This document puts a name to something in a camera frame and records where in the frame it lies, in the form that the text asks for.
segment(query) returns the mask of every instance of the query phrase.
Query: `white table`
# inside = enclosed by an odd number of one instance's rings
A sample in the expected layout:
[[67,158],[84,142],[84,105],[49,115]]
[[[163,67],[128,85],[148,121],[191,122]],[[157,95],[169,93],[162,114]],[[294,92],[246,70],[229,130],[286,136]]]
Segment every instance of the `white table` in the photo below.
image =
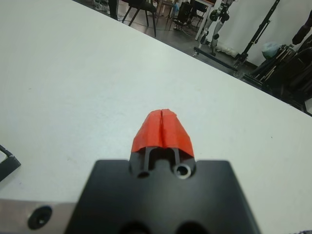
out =
[[200,36],[200,33],[201,33],[203,27],[204,27],[205,24],[206,24],[206,21],[207,21],[207,18],[208,18],[208,16],[209,16],[209,14],[210,14],[210,11],[211,11],[211,9],[215,6],[215,4],[212,3],[212,2],[209,2],[209,1],[207,1],[207,0],[195,0],[195,1],[198,1],[198,2],[204,4],[204,5],[206,5],[206,6],[208,7],[208,8],[207,8],[207,11],[205,12],[205,14],[204,14],[204,16],[203,16],[203,20],[201,21],[200,27],[199,27],[198,32],[197,32],[196,37],[195,37],[195,40],[197,40],[198,37]]
[[231,162],[264,234],[312,229],[312,118],[70,0],[0,2],[0,198],[77,201],[94,162],[130,156],[170,108],[196,159]]

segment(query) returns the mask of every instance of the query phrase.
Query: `black chair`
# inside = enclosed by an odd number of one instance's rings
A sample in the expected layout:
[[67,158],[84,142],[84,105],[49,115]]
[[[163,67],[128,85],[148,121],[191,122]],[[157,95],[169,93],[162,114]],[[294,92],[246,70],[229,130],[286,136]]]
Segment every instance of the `black chair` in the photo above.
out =
[[147,26],[149,26],[148,24],[148,18],[147,18],[147,12],[151,12],[152,13],[152,17],[153,17],[153,25],[154,25],[154,34],[156,37],[156,25],[155,25],[155,13],[156,13],[156,8],[153,6],[152,3],[147,2],[146,0],[124,0],[125,2],[127,2],[129,4],[129,10],[127,11],[126,15],[124,16],[124,18],[122,19],[122,22],[125,21],[127,15],[129,14],[131,8],[136,8],[136,13],[133,16],[133,18],[131,19],[129,26],[131,26],[132,22],[134,21],[135,17],[137,16],[138,12],[140,10],[144,10],[145,11],[145,16],[146,16],[146,22],[147,22]]
[[174,4],[170,0],[169,1],[166,1],[166,0],[156,0],[156,1],[157,1],[157,9],[159,9],[156,25],[158,23],[158,19],[159,19],[159,16],[160,16],[161,8],[163,6],[168,6],[169,7],[169,14],[167,16],[167,22],[166,22],[166,25],[167,25],[169,18],[172,18],[172,15],[174,13],[174,11],[173,11]]

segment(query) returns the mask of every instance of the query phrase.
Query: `black bolt hole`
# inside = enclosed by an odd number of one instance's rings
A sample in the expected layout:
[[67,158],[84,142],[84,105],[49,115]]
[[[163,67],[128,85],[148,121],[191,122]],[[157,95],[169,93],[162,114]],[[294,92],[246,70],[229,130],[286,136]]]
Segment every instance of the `black bolt hole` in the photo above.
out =
[[140,223],[140,222],[133,222],[125,225],[121,231],[120,234],[149,234],[148,228]]
[[188,173],[188,170],[184,166],[178,166],[176,172],[178,175],[185,176]]
[[174,167],[175,175],[180,179],[187,179],[191,176],[191,168],[186,164],[179,164]]
[[141,172],[140,174],[137,175],[138,178],[143,179],[148,177],[150,174],[148,172]]
[[49,206],[42,206],[31,214],[28,219],[28,227],[31,230],[42,228],[48,223],[52,215],[52,208]]
[[198,223],[186,222],[178,228],[176,234],[209,234],[209,232]]

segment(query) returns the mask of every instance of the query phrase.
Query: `white wall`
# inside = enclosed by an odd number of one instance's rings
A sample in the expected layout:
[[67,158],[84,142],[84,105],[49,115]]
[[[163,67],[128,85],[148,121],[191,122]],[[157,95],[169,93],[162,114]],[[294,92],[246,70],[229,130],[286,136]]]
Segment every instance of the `white wall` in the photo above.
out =
[[[229,10],[230,20],[220,30],[219,41],[242,53],[274,2],[275,0],[234,2]],[[220,3],[221,0],[218,0],[215,8]],[[261,53],[262,45],[268,41],[291,44],[294,35],[306,22],[311,10],[312,0],[281,0],[271,16],[272,22],[258,44],[250,49],[248,61],[260,65],[264,61]]]

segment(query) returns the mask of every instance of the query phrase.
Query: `chair leg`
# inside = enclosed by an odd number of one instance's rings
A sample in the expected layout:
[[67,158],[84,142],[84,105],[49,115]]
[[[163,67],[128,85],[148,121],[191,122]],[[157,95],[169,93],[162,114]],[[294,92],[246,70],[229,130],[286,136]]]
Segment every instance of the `chair leg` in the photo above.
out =
[[147,11],[145,11],[145,16],[146,16],[146,22],[147,22],[147,26],[148,26]]
[[122,23],[125,21],[125,19],[126,19],[127,15],[129,14],[131,8],[132,8],[132,7],[130,6],[130,7],[129,7],[129,10],[128,10],[127,13],[125,14],[125,17],[122,19]]
[[135,20],[135,17],[137,17],[138,12],[140,11],[140,8],[137,9],[135,15],[133,16],[132,20],[129,23],[129,26],[131,26],[132,22]]
[[158,17],[157,17],[156,25],[157,25],[157,23],[158,23],[158,19],[159,19],[159,16],[160,16],[161,7],[162,7],[162,2],[161,2],[161,3],[160,3],[160,5],[159,5],[159,13],[158,13]]
[[197,23],[197,25],[196,25],[196,28],[198,27],[199,22],[200,22],[200,19],[199,19],[199,21],[198,21],[198,23]]
[[152,13],[152,16],[153,16],[154,34],[156,37],[155,13]]
[[169,14],[168,14],[168,16],[167,16],[167,22],[166,22],[166,25],[167,25],[167,23],[168,23],[168,20],[169,20],[169,17],[170,17],[170,13],[171,13],[171,11],[173,11],[174,9],[173,8],[171,8],[170,10],[169,10]]

